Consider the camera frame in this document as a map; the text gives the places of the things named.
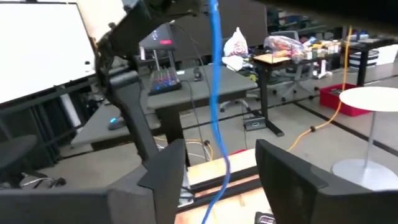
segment whiteboard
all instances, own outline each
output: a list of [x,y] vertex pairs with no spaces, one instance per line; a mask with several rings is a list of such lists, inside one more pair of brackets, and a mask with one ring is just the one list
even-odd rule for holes
[[76,4],[0,2],[0,33],[0,103],[95,73]]

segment keyboard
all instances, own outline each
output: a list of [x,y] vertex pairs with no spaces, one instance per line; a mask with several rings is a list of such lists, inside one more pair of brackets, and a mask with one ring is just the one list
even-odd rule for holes
[[174,68],[152,72],[150,75],[149,96],[167,93],[181,89],[181,82],[177,78]]

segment blue cable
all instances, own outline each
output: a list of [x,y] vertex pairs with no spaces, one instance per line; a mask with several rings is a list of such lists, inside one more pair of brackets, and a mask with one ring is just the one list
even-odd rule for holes
[[211,115],[211,130],[213,131],[213,135],[216,139],[217,145],[220,147],[220,151],[224,157],[225,166],[226,166],[226,174],[223,181],[223,186],[221,190],[217,193],[217,195],[210,202],[209,207],[207,208],[206,214],[203,217],[202,224],[205,224],[211,209],[214,204],[221,198],[224,194],[225,189],[229,182],[229,177],[231,175],[231,167],[229,164],[228,155],[226,152],[226,147],[221,138],[221,134],[218,131],[218,88],[220,86],[220,63],[221,63],[221,52],[222,52],[222,44],[221,44],[221,22],[220,22],[220,14],[218,12],[218,1],[217,0],[209,0],[210,1],[210,21],[211,28],[213,30],[213,86],[210,96],[210,115]]

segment round white table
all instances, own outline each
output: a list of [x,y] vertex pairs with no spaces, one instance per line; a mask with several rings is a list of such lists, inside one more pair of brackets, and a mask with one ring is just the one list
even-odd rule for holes
[[376,86],[352,88],[340,94],[340,100],[346,105],[373,111],[373,118],[366,158],[339,161],[333,165],[332,173],[374,191],[398,189],[398,176],[387,167],[375,163],[369,158],[369,152],[373,147],[376,114],[378,112],[398,112],[398,103],[394,102],[397,98],[398,88]]

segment wooden board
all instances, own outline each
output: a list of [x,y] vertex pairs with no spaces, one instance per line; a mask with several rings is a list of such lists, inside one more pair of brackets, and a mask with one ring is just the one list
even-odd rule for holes
[[[250,149],[229,157],[231,171],[236,172],[256,165],[254,150]],[[225,175],[225,164],[223,159],[206,162],[188,168],[188,178],[191,184],[203,182]],[[228,186],[240,184],[258,178],[257,175],[230,183]],[[201,196],[219,190],[215,189],[200,192],[196,196]],[[198,224],[201,223],[208,205],[195,208],[177,214],[175,224]],[[219,201],[213,207],[206,224],[213,223],[254,223],[256,212],[270,213],[267,197],[263,189],[255,189],[243,194]]]
[[255,56],[253,59],[260,60],[262,62],[270,63],[270,64],[279,63],[279,62],[284,62],[284,61],[290,60],[290,58],[288,58],[288,57],[274,57],[274,56],[272,56],[272,54],[258,55],[258,56]]

